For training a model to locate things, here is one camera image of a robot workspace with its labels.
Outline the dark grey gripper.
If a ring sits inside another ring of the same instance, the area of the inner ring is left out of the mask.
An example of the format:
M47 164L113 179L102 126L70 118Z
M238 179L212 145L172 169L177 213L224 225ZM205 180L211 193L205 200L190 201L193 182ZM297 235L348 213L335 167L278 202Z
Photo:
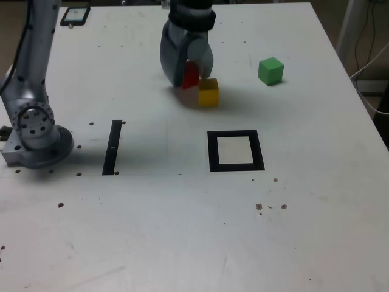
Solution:
M171 84L181 87L186 60L193 61L202 79L208 79L213 69L213 53L208 44L208 32L181 29L167 21L162 30L160 62Z

